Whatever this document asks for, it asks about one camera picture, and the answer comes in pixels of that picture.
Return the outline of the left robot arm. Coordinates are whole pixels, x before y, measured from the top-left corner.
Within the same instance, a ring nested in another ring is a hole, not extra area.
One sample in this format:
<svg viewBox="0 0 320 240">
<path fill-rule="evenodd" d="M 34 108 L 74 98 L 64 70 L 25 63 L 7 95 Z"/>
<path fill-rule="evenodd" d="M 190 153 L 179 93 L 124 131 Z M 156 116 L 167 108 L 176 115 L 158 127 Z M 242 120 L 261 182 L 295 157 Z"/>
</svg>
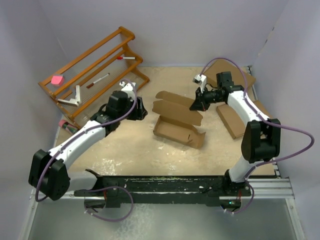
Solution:
<svg viewBox="0 0 320 240">
<path fill-rule="evenodd" d="M 103 184 L 97 174 L 88 170 L 74 175 L 68 173 L 72 164 L 91 146 L 114 132 L 122 120 L 142 121 L 148 114 L 140 96 L 133 91 L 114 91 L 106 104 L 74 135 L 57 147 L 38 150 L 32 158 L 28 183 L 35 193 L 53 201 L 68 191 L 87 191 L 98 196 Z"/>
</svg>

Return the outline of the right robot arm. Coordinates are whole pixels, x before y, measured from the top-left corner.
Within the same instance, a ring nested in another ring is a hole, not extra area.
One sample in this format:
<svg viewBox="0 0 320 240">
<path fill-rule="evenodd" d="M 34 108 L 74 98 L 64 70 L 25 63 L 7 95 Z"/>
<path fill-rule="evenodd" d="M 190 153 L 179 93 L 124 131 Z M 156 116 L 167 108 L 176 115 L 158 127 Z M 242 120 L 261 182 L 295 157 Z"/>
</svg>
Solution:
<svg viewBox="0 0 320 240">
<path fill-rule="evenodd" d="M 208 90 L 207 77 L 198 74 L 193 82 L 199 87 L 195 91 L 195 100 L 191 111 L 205 112 L 213 103 L 226 103 L 240 117 L 245 125 L 241 143 L 241 157 L 226 172 L 228 180 L 222 183 L 222 190 L 228 196 L 240 190 L 240 183 L 245 182 L 250 169 L 260 163 L 266 163 L 280 153 L 281 129 L 271 126 L 280 124 L 276 118 L 271 119 L 250 100 L 242 85 L 235 85 L 229 71 L 216 74 L 217 87 Z"/>
</svg>

